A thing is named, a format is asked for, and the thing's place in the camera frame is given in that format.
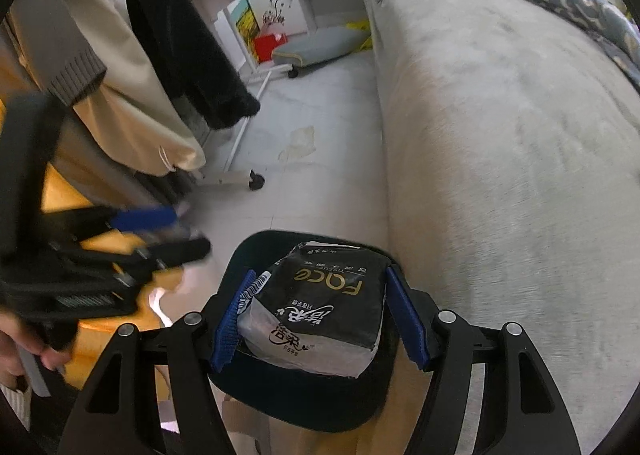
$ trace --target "tile floor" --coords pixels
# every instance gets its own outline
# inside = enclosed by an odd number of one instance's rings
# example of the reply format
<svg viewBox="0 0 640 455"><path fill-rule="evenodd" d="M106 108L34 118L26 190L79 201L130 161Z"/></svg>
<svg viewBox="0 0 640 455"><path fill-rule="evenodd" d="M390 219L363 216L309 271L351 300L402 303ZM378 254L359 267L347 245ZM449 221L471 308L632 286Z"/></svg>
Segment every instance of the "tile floor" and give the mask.
<svg viewBox="0 0 640 455"><path fill-rule="evenodd" d="M231 132L209 140L209 171L221 169L231 140ZM212 255L189 268L178 291L162 299L162 310L172 320L202 307L216 292L235 248L256 231L292 229L388 246L382 116L372 51L296 79L272 80L232 165L232 170L244 169L265 176L261 190L214 186L190 197L184 218L211 240Z"/></svg>

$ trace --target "beige patch on floor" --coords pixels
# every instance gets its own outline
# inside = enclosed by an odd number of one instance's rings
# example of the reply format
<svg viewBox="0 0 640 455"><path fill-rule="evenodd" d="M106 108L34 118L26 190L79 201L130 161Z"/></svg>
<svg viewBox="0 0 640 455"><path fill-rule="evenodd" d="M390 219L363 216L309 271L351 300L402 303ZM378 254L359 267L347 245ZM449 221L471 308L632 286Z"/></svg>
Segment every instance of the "beige patch on floor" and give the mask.
<svg viewBox="0 0 640 455"><path fill-rule="evenodd" d="M316 151L316 130L313 125L296 128L289 134L289 145L278 155L278 161L302 159Z"/></svg>

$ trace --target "caster wheel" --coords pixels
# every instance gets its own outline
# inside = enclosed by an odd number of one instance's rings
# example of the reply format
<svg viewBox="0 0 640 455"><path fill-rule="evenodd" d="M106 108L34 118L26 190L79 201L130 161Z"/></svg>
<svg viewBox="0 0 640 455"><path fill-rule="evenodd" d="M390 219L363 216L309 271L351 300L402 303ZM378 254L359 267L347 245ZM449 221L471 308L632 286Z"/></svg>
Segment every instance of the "caster wheel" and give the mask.
<svg viewBox="0 0 640 455"><path fill-rule="evenodd" d="M249 190L257 191L264 186L264 177L251 171L251 181L249 181Z"/></svg>

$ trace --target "red box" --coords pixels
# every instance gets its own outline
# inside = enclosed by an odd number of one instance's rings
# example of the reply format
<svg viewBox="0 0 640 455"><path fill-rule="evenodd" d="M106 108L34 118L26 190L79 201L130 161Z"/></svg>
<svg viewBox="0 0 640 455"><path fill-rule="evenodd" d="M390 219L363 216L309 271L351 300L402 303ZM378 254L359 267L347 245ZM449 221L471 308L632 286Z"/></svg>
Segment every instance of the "red box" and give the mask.
<svg viewBox="0 0 640 455"><path fill-rule="evenodd" d="M286 34L264 34L254 39L254 49L258 55L258 63L269 61L273 49L288 42Z"/></svg>

